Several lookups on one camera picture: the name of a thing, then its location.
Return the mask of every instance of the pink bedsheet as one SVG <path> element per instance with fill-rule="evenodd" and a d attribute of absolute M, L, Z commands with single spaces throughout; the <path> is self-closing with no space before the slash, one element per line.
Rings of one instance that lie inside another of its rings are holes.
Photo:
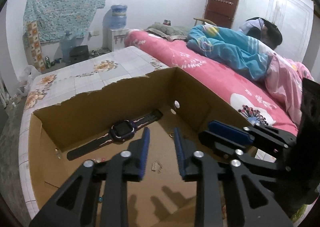
<path fill-rule="evenodd" d="M 169 42 L 145 31 L 131 30 L 125 45 L 138 47 L 170 67 L 179 66 L 251 123 L 259 122 L 297 134 L 296 125 L 266 91 L 225 65 L 188 49 L 184 41 Z"/>

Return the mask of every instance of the clear plastic bottle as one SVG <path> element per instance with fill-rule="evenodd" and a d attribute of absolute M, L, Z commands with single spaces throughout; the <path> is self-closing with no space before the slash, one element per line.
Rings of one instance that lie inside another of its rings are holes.
<path fill-rule="evenodd" d="M 66 35 L 60 40 L 63 61 L 67 64 L 70 63 L 70 50 L 77 46 L 76 39 L 76 36 L 72 37 L 72 34 L 69 31 L 66 31 Z"/>
<path fill-rule="evenodd" d="M 127 24 L 127 5 L 112 5 L 111 29 L 121 29 Z"/>

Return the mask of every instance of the black hair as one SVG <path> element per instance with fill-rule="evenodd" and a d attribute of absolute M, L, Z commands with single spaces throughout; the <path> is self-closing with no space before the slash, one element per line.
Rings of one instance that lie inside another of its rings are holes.
<path fill-rule="evenodd" d="M 259 17 L 255 17 L 255 18 L 248 19 L 248 20 L 256 20 L 258 18 Z M 267 30 L 267 35 L 270 38 L 270 41 L 273 43 L 273 47 L 271 47 L 271 46 L 269 46 L 269 47 L 272 48 L 272 49 L 275 49 L 278 45 L 281 45 L 281 43 L 282 43 L 282 40 L 283 40 L 282 39 L 282 34 L 281 34 L 281 32 L 279 31 L 278 27 L 275 24 L 273 24 L 270 21 L 265 20 L 263 18 L 261 18 L 261 19 L 263 20 L 264 25 L 268 29 Z M 258 29 L 258 28 L 251 28 L 249 30 L 249 32 L 247 33 L 247 36 L 252 36 L 252 37 L 260 40 L 261 39 L 261 33 L 258 36 L 258 33 L 257 33 L 256 29 Z"/>
<path fill-rule="evenodd" d="M 261 30 L 257 27 L 250 28 L 247 36 L 252 36 L 258 40 L 261 40 Z"/>

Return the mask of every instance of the concrete floor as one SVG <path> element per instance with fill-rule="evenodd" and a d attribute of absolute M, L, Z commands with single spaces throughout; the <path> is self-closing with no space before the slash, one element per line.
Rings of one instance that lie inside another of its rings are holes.
<path fill-rule="evenodd" d="M 18 162 L 20 124 L 26 98 L 17 97 L 12 101 L 5 109 L 9 118 L 0 137 L 0 193 L 18 221 L 27 227 L 31 218 L 22 194 Z"/>

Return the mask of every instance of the brown door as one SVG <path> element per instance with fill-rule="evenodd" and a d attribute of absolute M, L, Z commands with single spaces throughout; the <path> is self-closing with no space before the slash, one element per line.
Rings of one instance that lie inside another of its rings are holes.
<path fill-rule="evenodd" d="M 219 27 L 231 28 L 238 0 L 208 0 L 204 18 Z"/>

